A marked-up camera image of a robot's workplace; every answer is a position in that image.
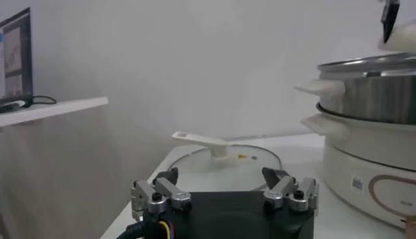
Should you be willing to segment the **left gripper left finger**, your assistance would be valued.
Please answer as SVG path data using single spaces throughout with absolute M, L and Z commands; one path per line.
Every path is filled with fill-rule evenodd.
M 188 212 L 192 209 L 192 198 L 189 192 L 176 186 L 179 170 L 172 168 L 162 171 L 150 183 L 134 181 L 131 188 L 132 217 L 136 221 L 144 219 L 144 214 L 158 216 L 168 211 Z

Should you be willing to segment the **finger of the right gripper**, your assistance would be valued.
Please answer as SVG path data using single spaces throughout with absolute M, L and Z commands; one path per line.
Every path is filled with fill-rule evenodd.
M 391 36 L 400 8 L 400 0 L 385 0 L 381 23 L 383 25 L 383 42 L 386 43 Z

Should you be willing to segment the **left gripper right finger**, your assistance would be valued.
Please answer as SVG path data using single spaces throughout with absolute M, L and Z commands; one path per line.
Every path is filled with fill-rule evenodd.
M 309 177 L 297 181 L 284 170 L 262 169 L 268 190 L 263 192 L 263 209 L 266 215 L 272 215 L 288 206 L 294 213 L 312 211 L 318 214 L 319 183 Z

